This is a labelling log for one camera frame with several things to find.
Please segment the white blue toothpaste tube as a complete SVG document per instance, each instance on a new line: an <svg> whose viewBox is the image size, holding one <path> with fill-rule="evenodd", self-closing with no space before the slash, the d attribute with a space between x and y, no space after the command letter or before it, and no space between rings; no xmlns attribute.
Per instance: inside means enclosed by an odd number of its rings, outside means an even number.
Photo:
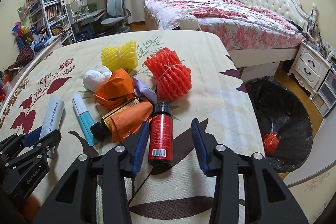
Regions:
<svg viewBox="0 0 336 224"><path fill-rule="evenodd" d="M43 137L49 135L54 130L59 129L63 111L64 101L56 98L55 96L50 96L49 102L47 104L45 118L42 124L41 133L39 136L40 140Z"/></svg>

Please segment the white teal long box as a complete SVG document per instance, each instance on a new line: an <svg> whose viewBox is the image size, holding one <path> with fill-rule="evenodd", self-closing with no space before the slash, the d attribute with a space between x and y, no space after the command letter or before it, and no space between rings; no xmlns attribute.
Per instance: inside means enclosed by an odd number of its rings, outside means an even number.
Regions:
<svg viewBox="0 0 336 224"><path fill-rule="evenodd" d="M80 127L82 129L82 132L84 134L84 137L90 147L93 147L98 143L98 140L93 136L91 133L91 127L94 125L94 120L89 113L83 98L79 93L75 93L72 97L72 104L78 119L78 122L80 124Z"/></svg>

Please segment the red plastic bag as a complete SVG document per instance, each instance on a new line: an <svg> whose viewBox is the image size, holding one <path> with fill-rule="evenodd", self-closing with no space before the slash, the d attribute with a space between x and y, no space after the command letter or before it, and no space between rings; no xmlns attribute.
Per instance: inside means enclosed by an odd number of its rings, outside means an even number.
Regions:
<svg viewBox="0 0 336 224"><path fill-rule="evenodd" d="M264 151L267 156L273 156L279 144L277 132L273 131L263 137Z"/></svg>

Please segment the red small bottle black cap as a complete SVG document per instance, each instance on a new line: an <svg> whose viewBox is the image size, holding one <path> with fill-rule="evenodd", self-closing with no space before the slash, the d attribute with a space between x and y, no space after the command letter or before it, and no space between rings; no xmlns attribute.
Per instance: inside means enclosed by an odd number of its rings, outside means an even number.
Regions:
<svg viewBox="0 0 336 224"><path fill-rule="evenodd" d="M173 163L173 118L167 102L157 103L154 109L148 162L152 166L171 166Z"/></svg>

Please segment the orange paper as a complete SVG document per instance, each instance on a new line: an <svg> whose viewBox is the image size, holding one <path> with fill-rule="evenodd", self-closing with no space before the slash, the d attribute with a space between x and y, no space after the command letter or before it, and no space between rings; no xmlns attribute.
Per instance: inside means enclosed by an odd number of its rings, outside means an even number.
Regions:
<svg viewBox="0 0 336 224"><path fill-rule="evenodd" d="M141 127L142 122L150 119L153 105L149 101L143 101L129 107L110 118L112 142L124 142L127 137L135 134Z"/></svg>
<svg viewBox="0 0 336 224"><path fill-rule="evenodd" d="M114 71L109 80L94 93L94 100L113 110L134 98L133 80L124 69Z"/></svg>

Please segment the lilac paper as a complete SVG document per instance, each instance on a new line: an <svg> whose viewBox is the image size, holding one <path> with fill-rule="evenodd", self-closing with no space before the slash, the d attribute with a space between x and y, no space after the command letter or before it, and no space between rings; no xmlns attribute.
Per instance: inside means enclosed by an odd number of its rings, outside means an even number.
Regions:
<svg viewBox="0 0 336 224"><path fill-rule="evenodd" d="M153 106L155 106L157 104L157 94L135 76L132 76L131 78L133 80L135 96L142 101L148 100Z"/></svg>

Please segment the red foam fruit net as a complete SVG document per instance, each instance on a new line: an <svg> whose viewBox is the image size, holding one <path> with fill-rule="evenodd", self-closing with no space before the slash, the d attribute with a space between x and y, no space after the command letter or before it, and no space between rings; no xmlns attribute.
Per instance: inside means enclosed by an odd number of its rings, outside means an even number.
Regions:
<svg viewBox="0 0 336 224"><path fill-rule="evenodd" d="M150 55L144 64L154 77L161 100L177 100L191 90L191 69L183 65L175 51L162 48Z"/></svg>

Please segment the black lined trash bin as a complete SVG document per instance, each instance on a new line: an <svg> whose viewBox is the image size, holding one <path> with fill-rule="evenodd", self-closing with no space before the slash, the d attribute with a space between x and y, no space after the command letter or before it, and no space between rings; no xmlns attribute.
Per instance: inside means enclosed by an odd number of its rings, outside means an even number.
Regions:
<svg viewBox="0 0 336 224"><path fill-rule="evenodd" d="M266 158L278 173L299 169L313 145L313 129L305 106L273 77L252 79L244 85L255 111L262 142L266 134L277 132L276 152Z"/></svg>

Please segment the cream floral bedsheet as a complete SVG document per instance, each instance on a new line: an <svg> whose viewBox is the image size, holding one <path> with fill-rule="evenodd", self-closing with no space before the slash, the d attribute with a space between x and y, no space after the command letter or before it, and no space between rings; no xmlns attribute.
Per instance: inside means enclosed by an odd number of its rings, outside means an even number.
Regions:
<svg viewBox="0 0 336 224"><path fill-rule="evenodd" d="M61 47L34 67L1 114L1 138L55 123L37 158L37 223L209 223L216 177L192 128L232 154L263 153L250 98L221 40L143 31Z"/></svg>

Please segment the white crumpled paper ball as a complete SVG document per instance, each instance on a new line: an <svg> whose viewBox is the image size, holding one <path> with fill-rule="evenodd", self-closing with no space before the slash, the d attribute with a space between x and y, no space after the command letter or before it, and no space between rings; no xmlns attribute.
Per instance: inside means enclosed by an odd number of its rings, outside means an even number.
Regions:
<svg viewBox="0 0 336 224"><path fill-rule="evenodd" d="M107 83L112 75L109 68L104 65L96 65L94 69L88 70L83 77L83 85L86 89L96 92L98 88Z"/></svg>

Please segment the colourful paper pinwheel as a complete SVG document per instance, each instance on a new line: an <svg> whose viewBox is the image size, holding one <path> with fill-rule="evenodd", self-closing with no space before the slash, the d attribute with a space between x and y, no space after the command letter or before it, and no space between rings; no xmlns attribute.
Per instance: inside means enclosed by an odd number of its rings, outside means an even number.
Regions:
<svg viewBox="0 0 336 224"><path fill-rule="evenodd" d="M25 36L25 34L29 32L29 30L30 29L28 26L26 26L26 23L24 21L20 21L14 23L14 27L11 32L15 37L18 37Z"/></svg>

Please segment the clear plastic drawer unit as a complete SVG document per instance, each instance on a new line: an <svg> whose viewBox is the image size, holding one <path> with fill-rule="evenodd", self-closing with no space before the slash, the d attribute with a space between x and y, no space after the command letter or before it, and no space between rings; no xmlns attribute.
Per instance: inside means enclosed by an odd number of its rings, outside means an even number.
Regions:
<svg viewBox="0 0 336 224"><path fill-rule="evenodd" d="M312 102L323 118L333 109L336 103L335 69L329 70Z"/></svg>

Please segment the study desk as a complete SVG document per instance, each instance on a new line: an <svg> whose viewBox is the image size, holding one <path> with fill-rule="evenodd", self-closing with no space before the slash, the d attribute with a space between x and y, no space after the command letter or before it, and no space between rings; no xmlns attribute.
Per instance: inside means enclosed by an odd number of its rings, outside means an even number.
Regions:
<svg viewBox="0 0 336 224"><path fill-rule="evenodd" d="M87 0L77 0L66 3L66 12L71 24L71 30L75 36L76 42L92 39L95 36L93 27L105 14L105 9L89 10Z"/></svg>

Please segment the pink floral quilt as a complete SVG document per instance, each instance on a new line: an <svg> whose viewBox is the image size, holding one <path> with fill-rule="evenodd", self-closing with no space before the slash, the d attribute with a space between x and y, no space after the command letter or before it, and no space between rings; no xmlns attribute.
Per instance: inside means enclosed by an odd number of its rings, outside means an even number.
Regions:
<svg viewBox="0 0 336 224"><path fill-rule="evenodd" d="M174 30L185 16L197 19L196 30L219 37L229 51L293 48L303 40L285 18L235 0L144 0L159 30Z"/></svg>

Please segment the white round bed post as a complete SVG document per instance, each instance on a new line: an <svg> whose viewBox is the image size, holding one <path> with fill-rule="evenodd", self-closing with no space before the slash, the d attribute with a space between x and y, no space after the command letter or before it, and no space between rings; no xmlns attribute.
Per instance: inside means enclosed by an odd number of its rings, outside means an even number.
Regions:
<svg viewBox="0 0 336 224"><path fill-rule="evenodd" d="M194 15L184 14L179 20L181 30L201 31L198 19Z"/></svg>

